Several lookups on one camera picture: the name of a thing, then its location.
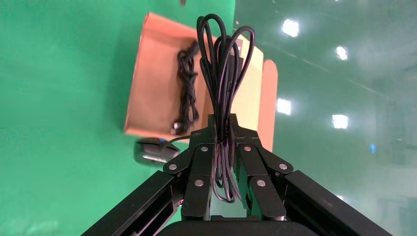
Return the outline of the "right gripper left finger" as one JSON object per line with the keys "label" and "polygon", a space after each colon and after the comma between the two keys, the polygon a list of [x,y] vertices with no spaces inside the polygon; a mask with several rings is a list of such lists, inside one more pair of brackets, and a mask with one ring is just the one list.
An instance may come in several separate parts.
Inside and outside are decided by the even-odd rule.
{"label": "right gripper left finger", "polygon": [[216,140],[214,115],[189,147],[90,226],[85,236],[155,236],[181,205],[184,220],[208,220]]}

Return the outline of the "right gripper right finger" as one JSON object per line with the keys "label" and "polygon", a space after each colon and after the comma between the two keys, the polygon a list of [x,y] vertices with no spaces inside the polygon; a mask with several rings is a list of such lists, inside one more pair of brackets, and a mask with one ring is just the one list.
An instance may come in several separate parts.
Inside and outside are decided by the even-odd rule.
{"label": "right gripper right finger", "polygon": [[280,236],[386,236],[387,231],[265,149],[258,133],[229,117],[235,173],[249,216],[278,224]]}

